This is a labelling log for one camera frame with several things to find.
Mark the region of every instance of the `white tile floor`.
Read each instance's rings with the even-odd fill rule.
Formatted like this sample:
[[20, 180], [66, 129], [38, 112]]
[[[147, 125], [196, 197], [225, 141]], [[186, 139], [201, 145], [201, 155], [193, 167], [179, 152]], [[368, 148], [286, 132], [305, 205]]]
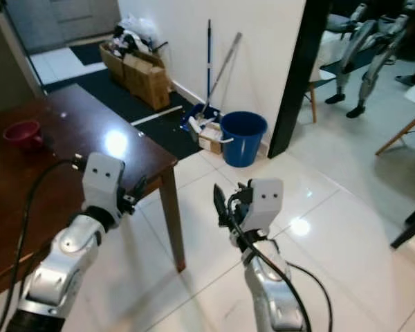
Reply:
[[[108, 234], [64, 331], [255, 332], [240, 253], [217, 226], [212, 188], [218, 183], [229, 195], [236, 181], [262, 176], [284, 181], [272, 236], [285, 258], [328, 288], [334, 331], [415, 332], [415, 264], [389, 249], [399, 232], [393, 223], [289, 153], [235, 169], [205, 151], [176, 168], [187, 269], [174, 270], [160, 199], [152, 194]], [[293, 283], [313, 330], [326, 331], [320, 290], [295, 271]]]
[[103, 62], [84, 66], [69, 47], [30, 56], [43, 84], [81, 76], [106, 68]]
[[384, 66], [367, 102], [366, 113], [345, 117], [358, 102], [362, 74], [355, 71], [347, 85], [346, 100], [327, 105], [335, 81], [316, 89], [317, 123], [304, 99], [293, 140], [288, 148], [297, 157], [360, 197], [387, 220], [402, 225], [415, 210], [415, 133], [406, 135], [380, 157], [375, 152], [415, 118], [415, 104], [404, 98], [408, 89], [396, 75], [415, 72], [415, 63], [398, 60]]

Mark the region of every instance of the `brown tabletop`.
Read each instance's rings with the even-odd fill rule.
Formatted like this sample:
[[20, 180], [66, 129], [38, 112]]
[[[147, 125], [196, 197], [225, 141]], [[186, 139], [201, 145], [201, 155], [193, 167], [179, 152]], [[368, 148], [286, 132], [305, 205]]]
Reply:
[[[6, 127], [28, 119], [40, 123], [47, 148], [24, 152], [2, 138]], [[185, 268], [173, 170], [176, 157], [73, 85], [0, 113], [0, 292], [8, 287], [23, 206], [33, 181], [55, 161], [72, 158], [75, 153], [87, 156], [92, 151], [125, 162], [122, 178], [125, 189], [132, 189], [143, 175], [148, 178], [147, 193], [160, 188], [176, 266], [179, 271]], [[46, 177], [31, 206], [22, 257], [39, 250], [80, 210], [81, 180], [82, 174], [68, 165], [58, 167]]]

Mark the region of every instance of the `white wall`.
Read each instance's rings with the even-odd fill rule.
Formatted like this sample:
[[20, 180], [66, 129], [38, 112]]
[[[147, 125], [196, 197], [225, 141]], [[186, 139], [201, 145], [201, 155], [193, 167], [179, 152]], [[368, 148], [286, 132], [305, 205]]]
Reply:
[[151, 20], [171, 78], [206, 98], [207, 25], [212, 20], [214, 75], [240, 31], [233, 66], [221, 79], [212, 105], [223, 112], [253, 111], [268, 121], [270, 142], [297, 40], [305, 0], [118, 0], [129, 12]]

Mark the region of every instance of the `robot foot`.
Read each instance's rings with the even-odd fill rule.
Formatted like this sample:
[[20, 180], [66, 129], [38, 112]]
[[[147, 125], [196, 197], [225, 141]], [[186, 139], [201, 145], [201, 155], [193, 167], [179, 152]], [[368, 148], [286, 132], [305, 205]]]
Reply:
[[337, 102], [342, 102], [344, 99], [346, 99], [346, 95], [343, 93], [337, 93], [336, 95], [333, 95], [330, 98], [326, 99], [326, 104], [336, 104]]
[[349, 119], [357, 118], [358, 116], [360, 116], [361, 114], [365, 112], [365, 109], [366, 107], [364, 106], [357, 106], [352, 111], [348, 112], [346, 114], [346, 117], [348, 117]]

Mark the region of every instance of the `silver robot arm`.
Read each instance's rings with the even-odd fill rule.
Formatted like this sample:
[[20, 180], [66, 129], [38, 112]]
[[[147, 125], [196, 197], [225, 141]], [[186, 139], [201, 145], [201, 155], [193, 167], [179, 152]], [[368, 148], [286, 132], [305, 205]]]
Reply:
[[[89, 156], [83, 176], [83, 212], [53, 239], [50, 253], [25, 286], [7, 332], [62, 330], [105, 234], [118, 226], [124, 212], [134, 211], [136, 199], [119, 187], [124, 169], [121, 160], [98, 153]], [[138, 192], [144, 184], [142, 178]]]
[[308, 327], [299, 311], [299, 304], [286, 282], [241, 240], [230, 222], [230, 213], [250, 243], [268, 257], [288, 278], [291, 273], [279, 254], [274, 240], [267, 238], [269, 226], [282, 207], [283, 185], [279, 179], [251, 180], [248, 186], [240, 185], [234, 212], [225, 206], [221, 189], [214, 187], [214, 204], [219, 213], [219, 225], [228, 227], [232, 245], [241, 252], [246, 283], [252, 293], [258, 332], [307, 331]]

